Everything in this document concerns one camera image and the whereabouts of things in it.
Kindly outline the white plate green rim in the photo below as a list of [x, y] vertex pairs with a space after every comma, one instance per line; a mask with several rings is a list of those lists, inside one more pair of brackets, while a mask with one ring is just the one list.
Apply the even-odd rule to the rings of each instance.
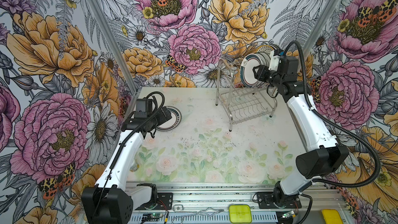
[[166, 121], [160, 121], [160, 125], [156, 127], [158, 131], [171, 131], [176, 128], [182, 121], [182, 113], [179, 109], [173, 106], [165, 106], [164, 109], [167, 109], [166, 113]]

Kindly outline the metal wire dish rack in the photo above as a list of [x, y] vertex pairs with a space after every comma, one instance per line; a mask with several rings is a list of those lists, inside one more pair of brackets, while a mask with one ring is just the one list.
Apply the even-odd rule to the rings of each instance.
[[222, 106], [227, 114], [229, 131], [234, 125], [262, 116], [274, 116], [277, 100], [266, 93], [265, 85], [247, 88], [235, 83], [240, 69], [225, 59], [217, 65], [215, 105]]

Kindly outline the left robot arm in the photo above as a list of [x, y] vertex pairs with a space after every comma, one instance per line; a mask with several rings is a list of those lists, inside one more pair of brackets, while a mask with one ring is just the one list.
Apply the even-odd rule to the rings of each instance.
[[135, 111], [121, 126], [117, 147], [105, 171], [93, 187], [83, 190], [81, 202], [89, 224], [127, 224], [134, 210], [157, 204], [154, 184], [138, 184], [130, 194], [125, 191], [128, 173], [135, 167], [135, 156], [146, 134], [154, 136], [156, 128], [172, 118], [165, 102], [157, 102], [157, 95], [165, 98], [155, 91], [136, 101]]

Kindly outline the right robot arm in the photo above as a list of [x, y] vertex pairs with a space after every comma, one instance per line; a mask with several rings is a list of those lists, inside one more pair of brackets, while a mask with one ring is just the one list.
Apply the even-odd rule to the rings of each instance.
[[292, 173], [274, 187], [272, 198], [278, 207], [289, 205], [313, 183], [335, 172], [349, 154], [317, 116], [307, 82], [297, 78], [298, 65], [297, 58], [282, 56], [272, 57], [269, 66], [252, 69], [255, 79], [275, 87], [283, 97], [306, 149], [296, 157]]

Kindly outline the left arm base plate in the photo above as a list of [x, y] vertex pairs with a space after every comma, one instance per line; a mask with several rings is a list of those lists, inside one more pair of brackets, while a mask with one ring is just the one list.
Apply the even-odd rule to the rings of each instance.
[[157, 203], [153, 204], [143, 204], [137, 210], [165, 210], [164, 204], [166, 206], [167, 210], [171, 210], [173, 206], [173, 193], [170, 192], [163, 192], [163, 193], [158, 193], [158, 201]]

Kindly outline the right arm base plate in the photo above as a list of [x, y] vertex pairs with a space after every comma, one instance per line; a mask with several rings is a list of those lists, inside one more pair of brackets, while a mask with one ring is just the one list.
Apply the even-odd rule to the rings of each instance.
[[272, 192], [256, 192], [253, 199], [259, 209], [300, 209], [302, 204], [296, 196], [274, 196]]

